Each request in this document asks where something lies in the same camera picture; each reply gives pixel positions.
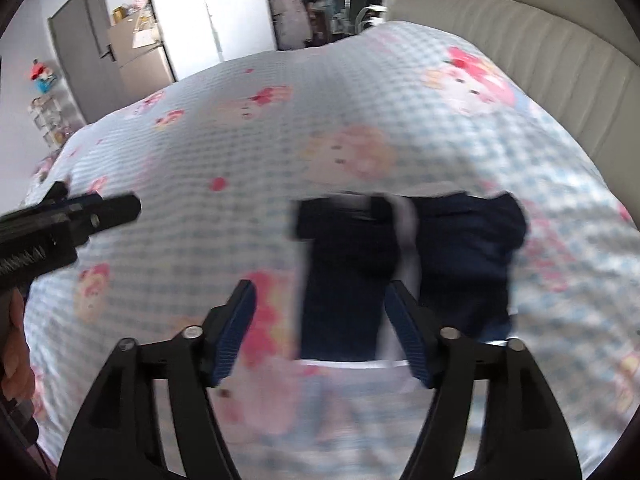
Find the bed sheet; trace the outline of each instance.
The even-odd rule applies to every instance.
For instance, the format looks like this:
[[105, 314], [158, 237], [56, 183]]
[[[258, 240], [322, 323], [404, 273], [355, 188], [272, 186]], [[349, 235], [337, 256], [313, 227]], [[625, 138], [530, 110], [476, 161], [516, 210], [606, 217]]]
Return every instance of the bed sheet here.
[[[451, 34], [391, 22], [223, 63], [76, 133], [55, 180], [72, 194], [142, 200], [137, 223], [92, 238], [31, 289], [36, 418], [55, 461], [118, 339], [170, 338], [249, 278], [255, 319], [210, 395], [240, 473], [398, 478], [430, 392], [404, 366], [292, 360], [303, 265], [291, 202], [345, 189], [511, 191], [529, 222], [511, 273], [515, 334], [546, 375], [585, 474], [640, 402], [640, 234], [571, 136]], [[165, 431], [170, 415], [159, 413]], [[481, 423], [480, 384], [459, 472], [472, 467]], [[175, 444], [164, 445], [180, 471]]]

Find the refrigerator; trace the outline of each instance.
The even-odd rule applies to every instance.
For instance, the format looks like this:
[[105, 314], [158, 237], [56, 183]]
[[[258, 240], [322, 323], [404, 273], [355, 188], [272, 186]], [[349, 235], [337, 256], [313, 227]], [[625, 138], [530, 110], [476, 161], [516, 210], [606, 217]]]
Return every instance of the refrigerator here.
[[111, 55], [118, 65], [127, 98], [132, 103], [175, 82], [159, 27], [152, 44], [135, 45], [134, 31], [140, 12], [144, 11], [126, 16], [108, 30]]

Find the white headboard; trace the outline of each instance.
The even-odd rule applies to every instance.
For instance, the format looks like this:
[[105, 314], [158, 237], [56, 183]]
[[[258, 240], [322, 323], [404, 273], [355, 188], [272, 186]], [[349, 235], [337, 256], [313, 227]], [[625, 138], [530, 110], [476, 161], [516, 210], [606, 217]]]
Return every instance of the white headboard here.
[[640, 222], [640, 41], [614, 0], [391, 0], [475, 44], [580, 143]]

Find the doorway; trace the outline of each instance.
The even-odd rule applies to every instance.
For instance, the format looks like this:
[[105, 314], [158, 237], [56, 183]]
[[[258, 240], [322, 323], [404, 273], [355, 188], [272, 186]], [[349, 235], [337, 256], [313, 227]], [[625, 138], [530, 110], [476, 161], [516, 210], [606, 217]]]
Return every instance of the doorway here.
[[130, 104], [108, 39], [105, 0], [69, 0], [49, 18], [60, 67], [87, 124]]

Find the finger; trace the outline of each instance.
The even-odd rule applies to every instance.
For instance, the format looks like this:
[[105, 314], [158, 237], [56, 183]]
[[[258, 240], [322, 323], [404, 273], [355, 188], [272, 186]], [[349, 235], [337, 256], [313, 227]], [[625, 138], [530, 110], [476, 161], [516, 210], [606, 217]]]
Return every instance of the finger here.
[[28, 386], [33, 374], [28, 363], [28, 361], [20, 363], [16, 373], [10, 379], [5, 377], [2, 380], [2, 392], [7, 400], [15, 399]]
[[24, 334], [17, 328], [12, 328], [2, 350], [2, 366], [7, 379], [16, 373], [20, 362], [29, 362], [29, 347], [24, 340]]
[[27, 379], [27, 382], [24, 388], [22, 389], [21, 392], [19, 392], [15, 396], [15, 399], [18, 402], [23, 402], [24, 400], [33, 399], [33, 394], [36, 391], [36, 376], [34, 375], [33, 370], [31, 370], [31, 368], [29, 368], [29, 370], [30, 370], [29, 378]]
[[21, 332], [24, 331], [24, 300], [17, 288], [14, 288], [14, 296], [11, 300], [11, 307], [9, 309], [11, 323]]

